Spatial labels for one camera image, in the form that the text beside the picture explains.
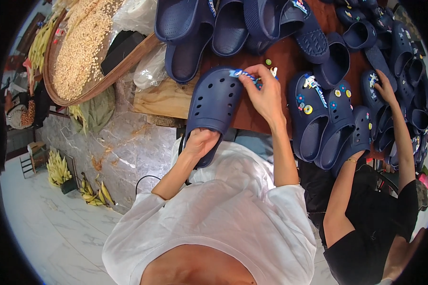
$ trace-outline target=white t-shirt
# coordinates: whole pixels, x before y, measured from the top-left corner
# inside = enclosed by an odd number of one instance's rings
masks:
[[[120,285],[138,285],[152,260],[179,245],[199,244],[236,258],[258,285],[309,284],[316,245],[304,190],[274,187],[272,179],[270,163],[222,142],[213,162],[193,171],[193,184],[171,200],[137,195],[103,247],[106,270]]]

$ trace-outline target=black cable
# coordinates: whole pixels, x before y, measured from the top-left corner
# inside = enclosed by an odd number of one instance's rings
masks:
[[[154,176],[154,175],[145,175],[145,176],[141,177],[141,178],[138,180],[138,182],[136,183],[136,187],[135,187],[135,196],[136,196],[136,195],[138,195],[138,183],[140,183],[140,181],[141,181],[141,180],[143,180],[143,179],[144,179],[144,178],[146,178],[146,177],[154,177],[154,178],[157,178],[158,180],[160,180],[160,178],[158,178],[157,176]]]

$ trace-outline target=hand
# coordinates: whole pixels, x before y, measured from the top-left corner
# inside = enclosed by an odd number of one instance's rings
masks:
[[[241,75],[241,83],[249,94],[249,98],[257,112],[262,115],[269,125],[276,122],[286,123],[284,113],[282,112],[281,85],[273,77],[271,71],[263,64],[250,66],[244,70],[255,78],[262,78],[263,87],[258,90],[252,80]]]
[[[377,74],[379,75],[379,78],[381,79],[382,86],[380,86],[378,83],[374,84],[374,88],[379,91],[379,93],[382,95],[382,98],[387,101],[388,104],[394,105],[398,104],[398,101],[396,100],[395,93],[393,92],[393,88],[390,85],[390,81],[385,76],[385,74],[380,71],[379,69],[376,69]]]
[[[12,94],[8,92],[5,97],[5,112],[9,111],[14,106],[12,99]]]
[[[190,132],[183,152],[199,161],[216,145],[219,138],[220,133],[218,132],[213,132],[207,128],[196,128]]]
[[[360,157],[363,155],[363,153],[365,153],[365,151],[359,151],[359,152],[355,153],[354,155],[352,155],[351,157],[349,157],[349,159],[353,159],[355,161],[358,161],[360,159]]]

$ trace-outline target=slipper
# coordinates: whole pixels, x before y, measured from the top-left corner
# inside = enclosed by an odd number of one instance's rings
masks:
[[[335,165],[331,168],[331,173],[337,177],[344,162],[359,151],[365,151],[362,157],[369,154],[370,151],[370,110],[365,106],[356,106],[353,111],[355,118],[355,131],[349,136],[344,144],[339,157],[336,159]]]
[[[188,111],[185,143],[190,132],[196,128],[208,128],[220,133],[217,144],[197,163],[195,168],[207,167],[227,133],[236,106],[241,97],[243,85],[236,77],[230,77],[229,66],[216,66],[203,74],[195,85]]]
[[[411,36],[407,27],[400,21],[393,22],[392,52],[388,60],[388,66],[392,74],[400,77],[406,64],[413,58]]]
[[[384,8],[384,10],[385,10],[385,14],[386,14],[386,15],[388,15],[388,16],[389,16],[389,17],[391,17],[393,20],[395,20],[395,15],[393,14],[393,10],[392,10],[390,7],[386,6],[386,7]]]
[[[198,72],[203,50],[212,38],[214,19],[201,23],[196,36],[187,42],[173,46],[167,45],[165,70],[168,76],[179,84],[187,84]]]
[[[411,61],[407,70],[408,80],[412,86],[417,86],[422,76],[425,74],[426,67],[423,60],[417,58]]]
[[[347,75],[350,68],[350,54],[341,35],[331,32],[327,35],[330,57],[314,66],[314,75],[323,89],[332,89]]]
[[[398,162],[398,153],[396,152],[396,141],[393,142],[392,147],[388,145],[388,147],[386,148],[385,155],[384,155],[384,162],[389,164],[395,170],[398,168],[399,162]]]
[[[426,74],[422,76],[415,90],[415,106],[428,112],[428,76]]]
[[[256,41],[276,40],[279,37],[279,26],[284,6],[285,1],[283,0],[244,1],[245,24]]]
[[[376,43],[377,32],[370,22],[360,21],[353,23],[342,37],[350,52],[357,52],[371,48]]]
[[[304,15],[304,26],[293,36],[307,61],[322,64],[330,57],[328,40],[308,3],[304,2],[304,7],[307,11]]]
[[[319,155],[329,113],[322,89],[311,72],[300,72],[292,78],[287,103],[292,118],[293,151],[299,159],[312,162]]]
[[[383,133],[385,131],[385,128],[388,125],[388,121],[392,119],[392,108],[389,104],[386,104],[385,110],[382,113],[382,116],[379,119],[379,123],[377,124],[377,128],[379,129],[379,133]]]
[[[248,36],[243,0],[220,0],[212,40],[213,52],[220,57],[235,55]]]
[[[390,120],[387,122],[387,126],[384,128],[383,133],[377,135],[376,140],[374,140],[373,145],[374,149],[378,152],[382,152],[389,144],[393,144],[395,141],[393,121]]]
[[[415,136],[412,137],[412,154],[414,156],[414,165],[417,164],[418,159],[420,158],[419,155],[419,151],[420,151],[420,147],[421,147],[421,136],[420,134],[417,134]]]
[[[406,109],[406,117],[418,133],[424,132],[428,128],[428,113],[425,110],[418,109],[413,101],[409,108]]]
[[[365,71],[360,77],[360,92],[363,98],[363,103],[371,110],[372,140],[376,140],[377,134],[379,133],[379,127],[387,124],[388,115],[386,110],[389,109],[387,102],[382,99],[379,91],[374,88],[375,83],[380,82],[379,77],[374,70]]]
[[[413,57],[414,59],[416,59],[416,58],[423,59],[423,55],[418,50],[418,46],[417,46],[417,44],[414,41],[411,42],[411,48],[412,48],[412,52],[414,54],[414,57]]]
[[[382,17],[371,19],[371,24],[376,28],[378,34],[385,32],[391,34],[393,19],[388,14],[384,14]]]
[[[377,34],[377,41],[376,46],[381,50],[389,51],[392,48],[392,34],[390,33],[378,33]]]
[[[339,6],[347,6],[349,9],[358,8],[359,0],[335,0],[335,3]]]
[[[336,8],[336,16],[346,28],[350,27],[355,22],[366,20],[365,14],[359,9],[349,9],[347,7]]]
[[[375,10],[379,7],[377,0],[361,0],[358,2],[361,9]]]
[[[314,160],[315,165],[323,170],[333,167],[342,147],[355,130],[355,118],[350,105],[350,85],[347,81],[341,83],[328,95],[328,110],[330,121],[322,136],[320,154]]]
[[[388,68],[387,61],[385,60],[382,52],[379,50],[379,47],[377,45],[373,45],[371,48],[366,48],[364,51],[366,58],[371,64],[372,68],[382,71],[388,78],[388,81],[390,81],[393,92],[396,92],[398,84],[392,72]]]
[[[214,23],[214,17],[215,10],[206,0],[158,1],[155,36],[167,44],[183,44],[197,34],[201,22]]]
[[[403,72],[401,76],[397,78],[397,83],[398,83],[398,89],[396,90],[397,98],[403,103],[406,110],[408,110],[415,96],[415,92],[414,92],[415,88],[408,81],[405,72]]]
[[[304,13],[301,9],[296,8],[291,1],[288,1],[284,9],[282,9],[279,37],[276,40],[262,42],[257,41],[254,37],[249,36],[247,38],[245,47],[252,54],[262,56],[273,44],[300,30],[303,25]]]

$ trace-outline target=brown tabletop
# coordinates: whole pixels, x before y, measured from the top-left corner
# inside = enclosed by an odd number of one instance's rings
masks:
[[[334,5],[324,4],[319,0],[306,0],[306,2],[317,17],[322,31],[325,34],[336,31],[342,35],[344,28],[336,17]],[[244,49],[233,57],[218,57],[213,54],[210,49],[205,49],[201,73],[203,74],[211,67],[217,65],[229,65],[234,68],[244,69],[260,63],[265,64],[265,60],[267,59],[272,61],[272,64],[268,67],[277,67],[277,77],[281,84],[282,109],[287,118],[288,136],[291,138],[292,124],[286,100],[287,83],[290,82],[291,78],[297,72],[312,71],[313,68],[313,64],[303,57],[293,37],[287,37],[277,42],[269,48],[262,57],[248,54]],[[347,80],[351,86],[351,103],[353,106],[362,104],[360,95],[360,75],[371,68],[363,52],[350,54],[350,70],[345,80]],[[233,119],[232,127],[249,129],[259,133],[271,133],[268,123],[255,111],[245,90],[241,96],[241,101],[236,116]]]

